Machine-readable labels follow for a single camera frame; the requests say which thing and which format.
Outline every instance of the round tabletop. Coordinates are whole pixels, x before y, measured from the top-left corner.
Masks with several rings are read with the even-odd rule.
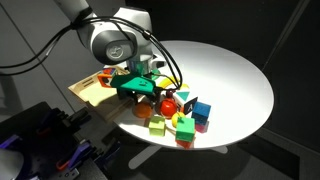
[[[240,141],[257,131],[271,114],[274,96],[264,74],[245,58],[226,49],[190,41],[161,42],[175,59],[183,83],[196,94],[198,101],[211,105],[208,128],[196,132],[190,149],[208,149]],[[153,47],[154,53],[160,54]],[[171,75],[169,68],[161,73]],[[166,130],[164,137],[150,136],[144,119],[131,109],[122,112],[115,122],[133,136],[169,148],[182,148],[175,135]],[[166,120],[172,127],[171,120]]]

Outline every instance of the table leg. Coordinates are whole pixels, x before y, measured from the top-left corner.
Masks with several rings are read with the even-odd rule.
[[[136,169],[144,161],[146,161],[149,157],[156,153],[160,148],[161,146],[149,145],[147,148],[145,148],[143,151],[141,151],[138,155],[136,155],[129,161],[129,168]]]
[[[221,154],[227,154],[227,152],[228,152],[227,146],[214,147],[214,148],[210,148],[210,149],[213,151],[217,151]]]

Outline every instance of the blue block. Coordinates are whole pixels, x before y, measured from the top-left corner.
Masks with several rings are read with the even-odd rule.
[[[192,110],[191,118],[195,119],[196,124],[206,125],[210,114],[211,106],[205,103],[196,102]]]

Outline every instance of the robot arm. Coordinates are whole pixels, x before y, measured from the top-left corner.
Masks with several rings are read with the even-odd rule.
[[[54,0],[71,22],[96,17],[85,0]],[[146,11],[120,8],[114,15],[139,24],[151,31],[150,16]],[[126,61],[131,73],[150,73],[153,53],[151,42],[134,29],[112,22],[96,22],[77,30],[79,38],[95,58],[105,65]]]

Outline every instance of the green block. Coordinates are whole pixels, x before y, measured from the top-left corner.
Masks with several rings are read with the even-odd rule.
[[[166,124],[164,117],[153,116],[149,122],[149,133],[151,136],[164,136]]]
[[[195,120],[179,118],[177,123],[176,140],[192,142],[194,137]]]

